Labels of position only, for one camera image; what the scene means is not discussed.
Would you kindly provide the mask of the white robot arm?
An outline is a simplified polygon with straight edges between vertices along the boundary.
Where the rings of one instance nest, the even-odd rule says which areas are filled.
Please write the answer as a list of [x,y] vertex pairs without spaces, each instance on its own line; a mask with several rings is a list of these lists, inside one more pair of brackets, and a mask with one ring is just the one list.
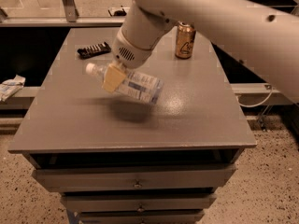
[[179,21],[299,102],[299,18],[249,0],[133,0],[113,58],[136,69]]

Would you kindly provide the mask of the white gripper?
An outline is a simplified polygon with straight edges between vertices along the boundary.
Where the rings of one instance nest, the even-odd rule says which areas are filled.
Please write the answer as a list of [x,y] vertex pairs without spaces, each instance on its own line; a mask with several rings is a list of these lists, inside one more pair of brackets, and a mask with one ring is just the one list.
[[175,24],[168,18],[148,13],[133,2],[113,41],[111,50],[116,62],[107,67],[103,89],[116,90],[126,78],[126,67],[136,69],[143,65]]

